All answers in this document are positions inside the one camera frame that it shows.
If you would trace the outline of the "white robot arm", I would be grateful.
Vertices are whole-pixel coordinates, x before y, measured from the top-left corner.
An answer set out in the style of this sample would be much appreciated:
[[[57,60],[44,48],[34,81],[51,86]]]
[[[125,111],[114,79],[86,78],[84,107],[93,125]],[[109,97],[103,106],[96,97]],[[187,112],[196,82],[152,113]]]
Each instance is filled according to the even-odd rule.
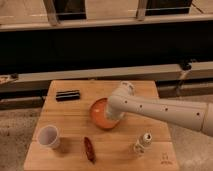
[[[107,99],[106,117],[120,120],[124,112],[172,123],[213,137],[213,103],[145,98],[123,81]]]

